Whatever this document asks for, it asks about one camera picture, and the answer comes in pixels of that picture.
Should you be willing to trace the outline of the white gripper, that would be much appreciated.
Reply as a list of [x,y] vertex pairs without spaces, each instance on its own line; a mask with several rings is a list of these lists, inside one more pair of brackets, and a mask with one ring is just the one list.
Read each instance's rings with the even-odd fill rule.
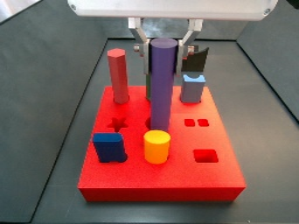
[[186,18],[188,31],[177,41],[174,72],[181,74],[189,45],[201,32],[202,19],[258,21],[276,7],[277,0],[67,0],[70,9],[82,17],[129,18],[128,29],[134,37],[133,49],[149,74],[150,39],[142,30],[141,18]]

